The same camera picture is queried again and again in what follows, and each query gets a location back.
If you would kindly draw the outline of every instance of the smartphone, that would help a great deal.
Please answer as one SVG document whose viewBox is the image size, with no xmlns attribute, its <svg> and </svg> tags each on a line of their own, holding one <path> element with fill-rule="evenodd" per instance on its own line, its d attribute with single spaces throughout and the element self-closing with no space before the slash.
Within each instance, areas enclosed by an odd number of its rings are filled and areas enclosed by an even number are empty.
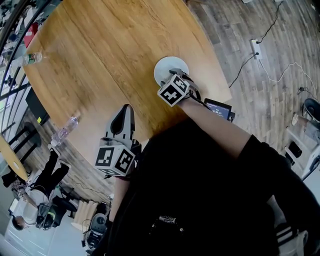
<svg viewBox="0 0 320 256">
<path fill-rule="evenodd" d="M 204 104 L 208 106 L 209 109 L 212 110 L 212 112 L 216 113 L 218 116 L 223 117 L 226 120 L 229 120 L 230 113 L 231 113 L 231 106 L 206 98 L 204 100 Z"/>
</svg>

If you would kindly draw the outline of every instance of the bottle cap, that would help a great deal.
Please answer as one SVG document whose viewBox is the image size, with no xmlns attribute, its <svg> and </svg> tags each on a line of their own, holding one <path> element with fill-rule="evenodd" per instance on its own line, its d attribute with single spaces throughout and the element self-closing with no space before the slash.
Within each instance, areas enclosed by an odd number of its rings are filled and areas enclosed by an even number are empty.
<svg viewBox="0 0 320 256">
<path fill-rule="evenodd" d="M 58 145 L 58 142 L 55 139 L 53 139 L 53 140 L 51 140 L 51 145 L 53 147 L 56 147 Z"/>
</svg>

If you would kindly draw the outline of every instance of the black and white marker cube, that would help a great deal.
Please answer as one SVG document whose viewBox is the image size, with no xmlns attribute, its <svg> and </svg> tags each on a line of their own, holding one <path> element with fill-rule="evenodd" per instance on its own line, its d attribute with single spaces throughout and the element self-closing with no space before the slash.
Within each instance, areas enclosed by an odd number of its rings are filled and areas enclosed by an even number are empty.
<svg viewBox="0 0 320 256">
<path fill-rule="evenodd" d="M 183 81 L 178 75 L 173 75 L 171 79 L 158 90 L 158 96 L 162 98 L 170 107 L 181 101 L 189 92 L 189 84 Z"/>
<path fill-rule="evenodd" d="M 135 155 L 125 145 L 100 146 L 94 167 L 107 175 L 126 176 L 131 172 Z"/>
</svg>

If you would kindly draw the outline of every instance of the plastic water bottle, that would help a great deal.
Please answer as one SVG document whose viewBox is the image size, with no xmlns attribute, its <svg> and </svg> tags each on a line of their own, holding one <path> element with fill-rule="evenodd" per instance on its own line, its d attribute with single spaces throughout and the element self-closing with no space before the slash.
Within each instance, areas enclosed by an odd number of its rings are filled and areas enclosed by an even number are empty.
<svg viewBox="0 0 320 256">
<path fill-rule="evenodd" d="M 17 59 L 14 59 L 12 61 L 12 66 L 14 67 L 22 67 L 33 63 L 38 63 L 42 60 L 42 53 L 41 52 L 35 52 L 31 54 L 26 54 L 23 56 L 20 56 Z"/>
<path fill-rule="evenodd" d="M 78 118 L 75 116 L 71 117 L 65 126 L 58 130 L 54 135 L 51 136 L 51 145 L 53 147 L 60 146 L 61 142 L 71 133 L 79 124 Z"/>
</svg>

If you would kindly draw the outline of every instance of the black shirt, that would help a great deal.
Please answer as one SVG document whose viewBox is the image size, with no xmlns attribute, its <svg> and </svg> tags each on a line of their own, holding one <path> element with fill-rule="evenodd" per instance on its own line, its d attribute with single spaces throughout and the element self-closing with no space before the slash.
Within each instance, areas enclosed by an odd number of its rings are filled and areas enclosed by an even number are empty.
<svg viewBox="0 0 320 256">
<path fill-rule="evenodd" d="M 254 136 L 234 160 L 188 119 L 147 144 L 94 255 L 278 255 L 272 195 L 314 253 L 320 207 L 287 160 Z"/>
</svg>

